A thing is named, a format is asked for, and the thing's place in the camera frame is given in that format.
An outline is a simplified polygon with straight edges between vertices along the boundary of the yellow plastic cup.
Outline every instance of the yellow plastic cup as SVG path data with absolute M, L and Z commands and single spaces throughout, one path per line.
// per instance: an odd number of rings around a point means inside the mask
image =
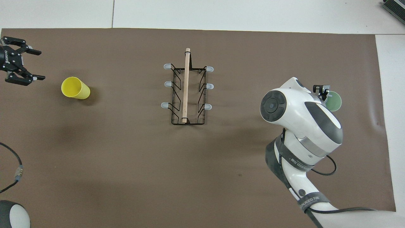
M 62 82 L 62 93 L 67 97 L 86 99 L 90 96 L 90 88 L 77 77 L 68 77 Z

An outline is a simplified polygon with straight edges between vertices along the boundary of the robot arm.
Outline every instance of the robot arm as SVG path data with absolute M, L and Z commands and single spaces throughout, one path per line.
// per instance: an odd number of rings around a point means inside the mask
M 337 210 L 306 175 L 342 143 L 341 125 L 324 104 L 322 98 L 292 77 L 280 88 L 269 91 L 260 107 L 265 121 L 286 128 L 266 147 L 266 163 L 303 211 L 309 207 Z
M 267 166 L 317 227 L 402 227 L 405 219 L 394 212 L 335 208 L 307 178 L 307 172 L 343 140 L 342 126 L 330 112 L 340 107 L 340 96 L 329 91 L 329 86 L 314 85 L 313 91 L 315 94 L 292 77 L 262 99 L 262 118 L 284 127 L 283 133 L 266 147 Z

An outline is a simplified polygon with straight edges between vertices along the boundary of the wooden stick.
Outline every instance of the wooden stick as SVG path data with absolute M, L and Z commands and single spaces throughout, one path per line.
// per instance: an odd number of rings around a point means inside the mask
M 185 49 L 185 65 L 184 65 L 184 93 L 183 93 L 183 123 L 187 122 L 187 104 L 188 104 L 188 73 L 190 71 L 190 48 Z

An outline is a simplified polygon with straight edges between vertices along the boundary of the brown mat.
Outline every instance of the brown mat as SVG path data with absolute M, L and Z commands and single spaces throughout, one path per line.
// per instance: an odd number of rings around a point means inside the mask
M 395 210 L 374 35 L 157 29 L 3 29 L 41 56 L 44 81 L 0 80 L 0 139 L 21 156 L 21 183 L 1 194 L 32 227 L 315 227 L 264 161 L 281 127 L 262 120 L 262 97 L 290 77 L 331 84 L 343 145 L 338 172 L 310 179 L 338 208 Z M 173 126 L 163 64 L 215 68 L 203 126 Z M 77 76 L 87 100 L 66 98 Z M 1 149 L 5 186 L 17 163 Z M 333 168 L 327 159 L 318 170 Z

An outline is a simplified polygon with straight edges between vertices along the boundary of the strap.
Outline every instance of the strap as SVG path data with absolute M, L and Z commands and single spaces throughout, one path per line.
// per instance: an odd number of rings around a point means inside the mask
M 276 138 L 276 146 L 281 156 L 296 169 L 308 172 L 312 169 L 312 167 L 314 167 L 301 161 L 297 156 L 295 156 L 281 141 L 281 136 Z
M 308 207 L 321 202 L 329 203 L 330 201 L 322 192 L 311 192 L 298 200 L 298 206 L 305 212 Z
M 316 225 L 316 228 L 324 228 L 320 222 L 318 221 L 318 219 L 313 215 L 313 213 L 311 211 L 307 211 L 306 214 L 308 215 L 308 217 L 313 221 L 313 223 Z

